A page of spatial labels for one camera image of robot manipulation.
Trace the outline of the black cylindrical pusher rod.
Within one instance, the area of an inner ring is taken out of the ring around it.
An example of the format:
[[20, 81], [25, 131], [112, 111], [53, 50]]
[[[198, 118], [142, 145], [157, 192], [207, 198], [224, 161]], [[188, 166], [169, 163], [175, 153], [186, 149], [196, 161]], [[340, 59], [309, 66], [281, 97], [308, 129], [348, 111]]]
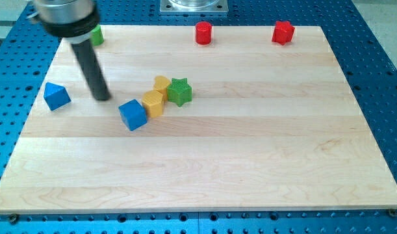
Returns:
[[72, 44], [71, 48], [93, 98], [98, 101], [109, 100], [111, 95], [91, 41], [87, 39], [81, 43]]

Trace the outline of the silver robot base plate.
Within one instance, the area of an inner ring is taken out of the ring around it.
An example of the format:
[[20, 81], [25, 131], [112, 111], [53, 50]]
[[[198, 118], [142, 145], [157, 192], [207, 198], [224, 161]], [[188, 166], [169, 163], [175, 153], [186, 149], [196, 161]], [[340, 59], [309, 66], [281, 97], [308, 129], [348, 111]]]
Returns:
[[167, 14], [227, 13], [228, 0], [161, 0], [160, 12]]

